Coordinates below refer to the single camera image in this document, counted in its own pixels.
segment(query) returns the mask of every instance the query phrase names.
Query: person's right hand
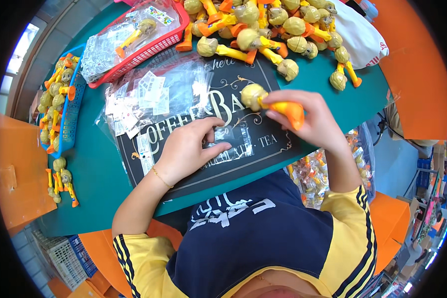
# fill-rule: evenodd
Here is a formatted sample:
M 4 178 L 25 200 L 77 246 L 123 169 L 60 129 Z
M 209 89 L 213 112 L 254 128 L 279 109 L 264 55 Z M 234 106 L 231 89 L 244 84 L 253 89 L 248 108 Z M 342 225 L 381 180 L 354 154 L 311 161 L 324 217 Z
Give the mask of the person's right hand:
M 306 111 L 304 124 L 300 130 L 292 128 L 286 116 L 268 110 L 268 118 L 279 122 L 282 129 L 290 130 L 303 140 L 318 147 L 337 153 L 345 150 L 348 145 L 346 138 L 336 123 L 325 100 L 319 93 L 299 90 L 279 90 L 270 92 L 263 99 L 263 103 L 271 104 L 276 102 L 294 102 L 301 104 Z

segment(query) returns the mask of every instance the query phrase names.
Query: blue crate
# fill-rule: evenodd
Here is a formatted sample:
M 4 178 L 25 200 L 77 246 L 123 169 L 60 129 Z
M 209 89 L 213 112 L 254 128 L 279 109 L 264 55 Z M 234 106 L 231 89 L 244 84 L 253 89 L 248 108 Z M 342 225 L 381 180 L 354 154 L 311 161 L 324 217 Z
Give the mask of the blue crate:
M 68 238 L 68 241 L 70 242 L 77 259 L 83 266 L 83 269 L 88 277 L 93 277 L 98 269 L 96 268 L 96 265 L 93 263 L 93 260 L 91 260 L 91 257 L 84 248 L 83 243 L 81 243 L 81 239 L 78 237 L 78 235 L 73 235 Z
M 71 53 L 74 56 L 81 57 L 85 46 L 86 46 L 85 43 L 78 45 L 76 48 L 73 48 L 64 53 L 62 57 L 65 57 L 68 53 Z M 81 58 L 77 63 L 76 69 L 72 76 L 72 80 L 70 81 L 70 86 L 75 86 L 76 88 L 75 99 L 69 101 L 68 95 L 66 95 L 65 104 L 63 106 L 63 116 L 61 117 L 61 126 L 60 126 L 60 147 L 58 148 L 58 151 L 50 154 L 54 158 L 59 158 L 62 152 L 65 152 L 66 150 L 71 149 L 74 146 L 76 136 L 77 115 L 79 112 L 79 107 L 81 106 L 81 100 L 83 99 L 84 89 L 86 87 L 86 81 L 84 80 L 83 76 L 78 73 L 80 67 L 81 67 Z M 45 150 L 49 146 L 47 144 L 43 144 L 41 140 L 40 143 Z
M 432 157 L 434 155 L 434 149 L 432 149 L 432 153 L 429 158 L 419 158 L 417 160 L 417 167 L 421 169 L 430 170 L 430 162 L 432 161 Z M 420 172 L 419 176 L 417 176 L 416 186 L 423 187 L 428 189 L 430 183 L 430 173 Z

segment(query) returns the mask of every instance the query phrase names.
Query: floor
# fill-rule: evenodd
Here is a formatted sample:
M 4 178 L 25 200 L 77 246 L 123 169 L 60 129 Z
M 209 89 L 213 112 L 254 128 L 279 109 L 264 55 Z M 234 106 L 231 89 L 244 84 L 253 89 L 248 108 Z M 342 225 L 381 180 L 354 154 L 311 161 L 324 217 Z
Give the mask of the floor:
M 377 139 L 380 117 L 375 115 L 366 121 L 373 141 Z M 404 140 L 394 141 L 387 130 L 374 146 L 375 189 L 391 197 L 404 195 L 417 170 L 418 151 Z M 407 195 L 411 198 L 415 190 Z

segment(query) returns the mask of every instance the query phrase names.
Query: green table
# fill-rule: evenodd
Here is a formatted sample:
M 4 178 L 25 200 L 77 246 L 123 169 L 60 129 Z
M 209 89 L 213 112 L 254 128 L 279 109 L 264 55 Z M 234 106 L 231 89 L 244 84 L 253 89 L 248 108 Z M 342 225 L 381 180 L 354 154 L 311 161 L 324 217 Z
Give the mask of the green table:
M 123 3 L 112 3 L 81 30 L 67 49 L 85 43 L 89 36 L 98 33 L 127 9 L 129 6 Z M 362 85 L 355 89 L 348 82 L 346 90 L 339 92 L 330 85 L 328 80 L 329 75 L 336 68 L 332 52 L 324 51 L 313 60 L 295 53 L 290 53 L 289 58 L 297 61 L 300 72 L 296 79 L 287 83 L 275 71 L 281 89 L 304 89 L 321 93 L 343 132 L 372 118 L 387 103 L 386 95 L 389 87 L 378 66 L 356 71 L 363 80 Z M 63 153 L 68 161 L 67 168 L 73 174 L 73 185 L 80 205 L 72 208 L 70 196 L 67 193 L 61 193 L 62 203 L 59 204 L 58 209 L 38 219 L 46 236 L 72 235 L 111 228 L 115 211 L 132 190 L 119 152 L 110 139 L 94 124 L 96 116 L 104 106 L 104 91 L 107 86 L 104 84 L 97 89 L 86 88 L 79 111 L 75 146 Z M 306 143 L 303 148 L 300 157 L 315 150 L 313 146 Z M 156 215 L 167 214 L 230 191 L 266 176 L 294 160 L 269 164 L 268 168 L 238 181 L 204 189 L 198 193 L 174 199 L 172 202 L 161 203 L 156 210 Z

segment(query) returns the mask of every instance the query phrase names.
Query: striped sleeve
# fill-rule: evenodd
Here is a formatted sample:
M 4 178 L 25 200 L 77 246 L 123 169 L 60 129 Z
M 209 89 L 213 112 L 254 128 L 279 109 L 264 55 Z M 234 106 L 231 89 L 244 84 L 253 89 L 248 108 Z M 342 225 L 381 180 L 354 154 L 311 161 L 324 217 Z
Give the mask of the striped sleeve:
M 133 298 L 185 296 L 166 271 L 167 262 L 175 252 L 167 238 L 120 234 L 114 238 L 113 246 Z
M 357 297 L 375 270 L 377 243 L 363 186 L 349 193 L 328 192 L 322 211 L 333 216 L 333 238 L 320 279 L 334 298 Z

